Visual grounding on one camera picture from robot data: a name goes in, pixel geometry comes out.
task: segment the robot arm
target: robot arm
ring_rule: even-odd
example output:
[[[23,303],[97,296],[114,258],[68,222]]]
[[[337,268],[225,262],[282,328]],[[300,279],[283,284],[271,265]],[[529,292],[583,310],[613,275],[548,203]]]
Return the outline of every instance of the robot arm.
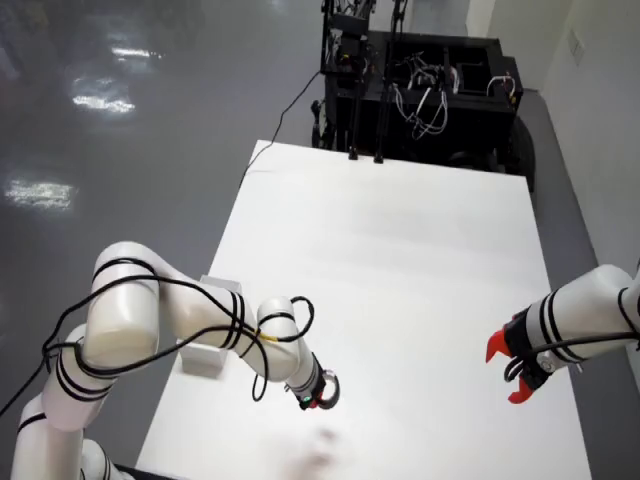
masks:
[[[486,361],[514,358],[505,380],[519,377],[509,397],[519,404],[559,368],[640,340],[639,328],[640,274],[603,265],[515,314],[489,339]]]
[[[286,382],[303,410],[329,409],[338,401],[338,380],[307,347],[289,299],[266,300],[256,318],[242,295],[195,282],[132,242],[111,245],[98,257],[92,295],[86,324],[65,342],[79,345],[81,355],[79,349],[63,348],[42,394],[23,411],[13,480],[78,477],[86,460],[83,450],[90,450],[86,440],[85,448],[79,447],[83,429],[98,415],[118,377],[157,354],[161,305],[178,338],[188,341],[208,329],[198,335],[199,343],[234,350],[265,382]],[[334,384],[331,398],[323,397],[327,380]]]

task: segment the power cord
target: power cord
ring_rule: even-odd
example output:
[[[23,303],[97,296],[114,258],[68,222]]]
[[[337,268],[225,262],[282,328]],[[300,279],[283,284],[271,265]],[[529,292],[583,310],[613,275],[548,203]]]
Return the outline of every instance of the power cord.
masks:
[[[172,285],[180,285],[186,288],[191,288],[193,290],[198,291],[199,293],[201,293],[202,295],[204,295],[209,301],[211,301],[216,307],[218,307],[220,310],[222,310],[223,313],[225,313],[229,318],[231,318],[231,325],[216,325],[216,326],[211,326],[211,327],[206,327],[203,328],[197,332],[195,332],[193,335],[189,336],[188,338],[182,340],[179,343],[176,343],[175,345],[162,350],[158,353],[156,353],[155,355],[151,355],[150,357],[144,358],[142,360],[139,360],[137,362],[133,362],[130,363],[128,365],[124,365],[122,367],[115,367],[115,368],[95,368],[92,367],[91,365],[87,364],[84,360],[84,358],[82,357],[82,344],[79,342],[61,342],[61,343],[56,343],[51,345],[51,343],[53,342],[53,340],[55,339],[55,337],[58,335],[58,333],[60,332],[60,329],[62,328],[62,325],[65,321],[65,319],[73,312],[83,308],[84,306],[86,306],[88,303],[90,303],[94,298],[98,297],[99,295],[105,293],[106,291],[124,284],[124,283],[129,283],[129,282],[134,282],[134,281],[140,281],[140,280],[154,280],[157,281],[159,283],[167,283],[167,284],[172,284]],[[93,376],[93,377],[98,377],[98,378],[114,378],[114,377],[118,377],[120,375],[123,375],[125,373],[129,373],[132,370],[136,370],[138,368],[141,368],[145,365],[148,365],[152,362],[155,362],[156,360],[160,360],[161,358],[166,357],[167,355],[170,355],[178,350],[180,350],[182,347],[184,347],[185,345],[188,345],[189,343],[197,340],[199,337],[201,337],[202,335],[206,334],[206,333],[210,333],[210,332],[228,332],[227,337],[225,338],[225,340],[222,342],[222,345],[220,345],[219,348],[234,348],[235,345],[238,342],[238,339],[241,335],[244,335],[248,338],[251,339],[251,344],[249,345],[249,347],[244,351],[244,353],[241,355],[244,356],[246,355],[249,350],[251,348],[253,348],[254,345],[256,345],[258,347],[258,349],[260,350],[260,354],[262,356],[262,361],[264,363],[264,383],[262,385],[262,390],[260,391],[259,395],[256,395],[256,384],[258,381],[258,374],[256,374],[254,381],[253,381],[253,388],[252,388],[252,397],[253,400],[256,402],[259,402],[260,400],[262,400],[262,398],[264,397],[266,390],[267,390],[267,382],[269,380],[269,360],[267,358],[267,353],[266,350],[264,348],[264,345],[262,344],[262,341],[269,341],[269,342],[273,342],[273,343],[291,343],[291,342],[295,342],[296,340],[302,338],[303,336],[305,336],[308,332],[309,329],[311,328],[311,325],[313,324],[313,320],[315,317],[315,308],[313,306],[313,304],[311,303],[311,301],[305,297],[294,297],[291,299],[291,303],[297,303],[297,302],[304,302],[307,304],[307,307],[309,309],[309,320],[307,321],[306,325],[304,326],[304,328],[298,332],[296,335],[290,335],[287,337],[274,337],[271,335],[266,335],[264,333],[261,332],[260,326],[258,326],[256,328],[256,330],[253,330],[251,327],[249,327],[248,325],[246,325],[244,323],[244,318],[238,318],[237,315],[235,315],[234,313],[230,312],[227,308],[225,308],[224,305],[222,305],[218,300],[216,300],[215,297],[213,297],[209,292],[207,292],[205,289],[203,289],[201,286],[199,286],[198,284],[192,283],[192,282],[186,282],[183,280],[177,280],[174,278],[168,278],[168,277],[162,277],[159,275],[130,275],[130,276],[126,276],[126,277],[122,277],[119,278],[117,280],[114,280],[112,282],[107,283],[106,285],[100,287],[99,289],[97,289],[96,291],[92,292],[90,295],[86,296],[85,298],[83,298],[82,300],[80,300],[78,303],[72,305],[71,307],[67,308],[62,315],[60,315],[60,318],[58,319],[53,331],[51,332],[51,335],[49,335],[49,337],[47,338],[47,340],[44,342],[44,344],[42,345],[42,361],[40,362],[40,365],[38,365],[38,367],[36,368],[36,370],[31,374],[31,376],[27,379],[27,381],[24,383],[24,385],[22,385],[22,387],[20,387],[18,389],[18,391],[11,397],[11,399],[4,405],[4,407],[2,407],[2,409],[0,410],[0,417],[2,417],[7,410],[9,410],[9,408],[11,408],[11,406],[18,400],[18,398],[20,398],[20,396],[24,393],[24,391],[35,381],[35,379],[38,377],[38,375],[40,374],[40,372],[42,372],[42,370],[47,367],[47,369],[50,369],[50,365],[49,365],[49,360],[52,357],[52,353],[53,352],[60,352],[63,348],[72,348],[74,350],[74,356],[75,356],[75,360],[78,363],[78,366],[80,367],[80,369],[86,373],[89,376]]]
[[[273,134],[273,137],[271,138],[271,142],[264,146],[262,148],[262,150],[260,150],[257,155],[255,157],[253,157],[253,159],[249,162],[249,164],[247,165],[247,168],[244,169],[244,172],[242,174],[242,178],[240,179],[240,185],[238,186],[238,190],[240,190],[240,188],[242,187],[242,184],[244,183],[244,177],[247,176],[247,172],[249,171],[249,169],[251,168],[251,166],[256,163],[256,160],[258,160],[258,157],[262,154],[262,152],[264,152],[267,148],[271,147],[275,141],[276,138],[278,137],[278,133],[280,133],[280,128],[282,127],[282,121],[284,120],[284,116],[286,115],[286,113],[291,110],[293,108],[293,106],[296,104],[296,102],[300,99],[300,97],[302,95],[305,94],[305,92],[307,91],[307,89],[311,86],[311,84],[313,83],[313,81],[316,79],[316,77],[318,75],[320,75],[322,72],[320,70],[318,70],[316,73],[313,74],[313,77],[311,77],[311,79],[307,82],[307,84],[304,86],[304,88],[302,89],[302,91],[296,96],[296,98],[293,99],[293,102],[291,102],[289,104],[289,106],[287,108],[285,108],[282,113],[280,114],[280,121],[278,122],[278,128],[276,128],[275,133]]]
[[[500,77],[493,77],[490,81],[489,81],[489,85],[487,85],[487,97],[489,96],[489,93],[491,92],[491,85],[493,85],[495,82],[511,82],[511,92],[509,92],[509,100],[511,100],[513,98],[513,95],[515,95],[516,93],[516,81],[513,79],[513,77],[509,76],[509,75],[504,75],[504,76],[500,76]]]

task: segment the white table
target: white table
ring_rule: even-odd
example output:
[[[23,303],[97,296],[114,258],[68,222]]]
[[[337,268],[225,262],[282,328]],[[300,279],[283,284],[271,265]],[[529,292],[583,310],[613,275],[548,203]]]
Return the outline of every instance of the white table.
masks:
[[[568,372],[514,406],[506,359],[484,362],[489,336],[549,291],[524,179],[276,144],[246,177],[209,274],[240,281],[254,309],[309,297],[308,344],[342,398],[302,412],[272,384],[255,404],[236,356],[217,380],[182,373],[178,358],[137,468],[189,480],[590,478]]]

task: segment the glossy floor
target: glossy floor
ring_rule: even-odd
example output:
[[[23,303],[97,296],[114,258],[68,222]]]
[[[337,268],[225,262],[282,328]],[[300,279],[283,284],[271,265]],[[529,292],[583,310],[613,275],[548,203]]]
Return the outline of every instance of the glossy floor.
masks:
[[[417,1],[436,16],[453,8]],[[318,68],[319,4],[0,1],[2,400],[38,364],[60,312],[87,294],[96,256],[111,242],[140,241],[192,276],[206,272],[256,139],[271,136]],[[451,11],[451,29],[439,24],[437,33],[460,34],[466,11]],[[309,104],[321,96],[318,80],[289,113],[281,141],[309,143]],[[595,258],[540,97],[527,95],[521,114],[538,152],[536,213],[558,287]],[[83,321],[78,314],[69,327]],[[625,361],[593,362],[575,383],[594,478],[612,468],[610,478],[635,478],[640,408]],[[89,428],[116,461],[135,464],[171,362],[122,379]],[[22,404],[0,420],[0,478]]]

